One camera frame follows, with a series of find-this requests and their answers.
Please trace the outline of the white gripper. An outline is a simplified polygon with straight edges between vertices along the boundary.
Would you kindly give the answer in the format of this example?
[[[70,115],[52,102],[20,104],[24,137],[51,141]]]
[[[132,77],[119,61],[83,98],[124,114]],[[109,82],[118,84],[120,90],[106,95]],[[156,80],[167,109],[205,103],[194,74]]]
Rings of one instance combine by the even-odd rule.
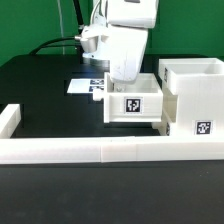
[[[133,84],[140,72],[148,30],[111,26],[109,31],[110,79]]]

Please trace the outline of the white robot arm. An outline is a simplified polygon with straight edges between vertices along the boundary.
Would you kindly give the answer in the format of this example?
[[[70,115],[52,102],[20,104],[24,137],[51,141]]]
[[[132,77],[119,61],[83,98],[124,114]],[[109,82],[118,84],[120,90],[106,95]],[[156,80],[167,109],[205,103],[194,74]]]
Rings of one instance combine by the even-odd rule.
[[[98,0],[80,38],[83,59],[109,68],[113,83],[136,81],[159,0]]]

